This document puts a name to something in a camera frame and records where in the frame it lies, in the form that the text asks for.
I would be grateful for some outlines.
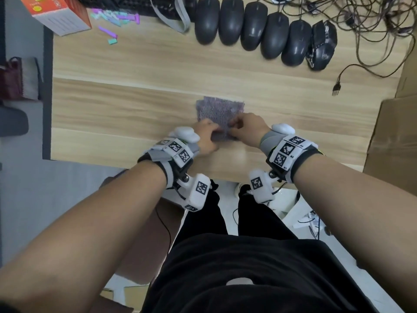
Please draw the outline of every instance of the black pants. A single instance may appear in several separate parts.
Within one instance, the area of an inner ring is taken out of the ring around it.
[[[197,212],[188,212],[173,246],[199,234],[227,235],[226,224],[218,206],[220,197],[214,191],[218,185],[211,181],[211,186],[212,189],[209,190],[204,208]],[[297,239],[269,207],[256,203],[253,195],[246,193],[248,190],[250,190],[250,186],[246,184],[242,186],[239,193],[239,235],[267,237],[276,240]]]

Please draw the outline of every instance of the orange box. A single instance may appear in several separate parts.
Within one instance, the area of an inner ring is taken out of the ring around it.
[[[59,36],[91,29],[87,9],[78,0],[21,0],[30,14]]]

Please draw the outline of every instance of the forearm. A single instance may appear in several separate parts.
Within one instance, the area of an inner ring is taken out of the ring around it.
[[[165,185],[144,161],[75,205],[0,270],[0,300],[31,313],[88,310]]]
[[[302,196],[404,310],[417,310],[417,197],[313,155],[295,174]]]

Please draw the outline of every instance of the wooden table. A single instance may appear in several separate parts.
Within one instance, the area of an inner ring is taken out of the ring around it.
[[[357,62],[352,32],[338,30],[333,59],[315,73],[306,62],[286,67],[280,58],[265,60],[259,48],[246,52],[240,42],[226,47],[219,37],[201,46],[194,27],[181,35],[155,18],[122,28],[103,20],[92,24],[91,31],[54,38],[51,159],[129,168],[174,127],[191,125],[195,101],[207,95],[244,101],[246,112],[269,125],[294,126],[326,155],[360,170],[379,105],[395,95],[400,77],[397,72],[379,79],[352,67],[342,76],[340,94],[332,96],[341,69]],[[107,45],[99,24],[119,35],[116,45]],[[395,69],[407,47],[408,40],[397,40],[376,71]],[[384,43],[361,44],[367,62],[378,61],[384,50]],[[259,150],[225,142],[214,155],[198,158],[192,170],[247,181],[254,168],[267,168]]]

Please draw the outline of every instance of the gaming mouse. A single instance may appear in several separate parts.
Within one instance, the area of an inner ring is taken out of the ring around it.
[[[201,45],[210,44],[217,34],[219,0],[199,0],[195,10],[195,37]]]
[[[224,45],[233,45],[239,39],[245,7],[242,0],[223,0],[220,7],[218,35]]]
[[[314,24],[306,54],[309,67],[315,71],[326,68],[333,57],[336,45],[337,31],[330,21],[320,21]]]
[[[281,54],[288,38],[289,20],[280,12],[268,15],[265,33],[261,41],[261,53],[266,59],[274,59]]]
[[[261,2],[250,2],[245,7],[240,42],[244,50],[255,50],[261,42],[263,30],[268,18],[268,8]]]
[[[311,39],[311,25],[304,20],[292,21],[289,25],[288,40],[281,54],[282,62],[291,67],[304,60]]]

